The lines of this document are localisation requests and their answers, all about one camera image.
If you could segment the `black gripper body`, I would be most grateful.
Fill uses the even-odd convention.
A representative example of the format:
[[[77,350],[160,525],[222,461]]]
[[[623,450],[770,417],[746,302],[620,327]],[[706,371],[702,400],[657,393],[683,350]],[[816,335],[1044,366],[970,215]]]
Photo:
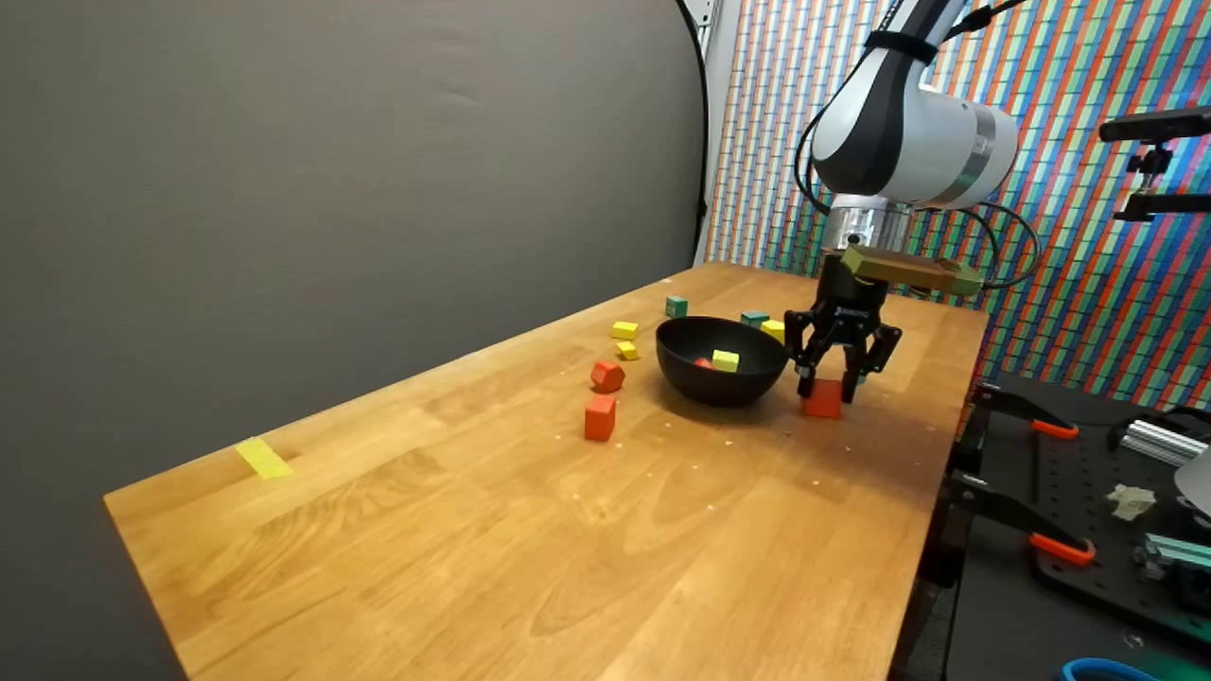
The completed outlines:
[[[857,281],[836,254],[825,259],[809,312],[788,312],[788,350],[816,363],[831,344],[852,350],[857,366],[883,366],[902,331],[883,323],[886,283]]]

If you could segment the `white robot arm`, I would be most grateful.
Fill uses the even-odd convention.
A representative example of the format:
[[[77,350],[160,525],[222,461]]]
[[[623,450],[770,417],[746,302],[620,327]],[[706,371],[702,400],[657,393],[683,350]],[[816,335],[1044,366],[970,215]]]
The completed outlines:
[[[1018,123],[1002,112],[943,96],[923,85],[939,45],[984,32],[1018,0],[973,8],[970,0],[895,0],[866,35],[861,57],[804,127],[793,153],[797,183],[822,177],[828,204],[825,259],[809,312],[782,313],[797,393],[816,393],[822,359],[841,350],[841,400],[883,371],[902,331],[883,317],[894,283],[973,297],[984,278],[904,250],[912,210],[973,210],[1011,170]]]

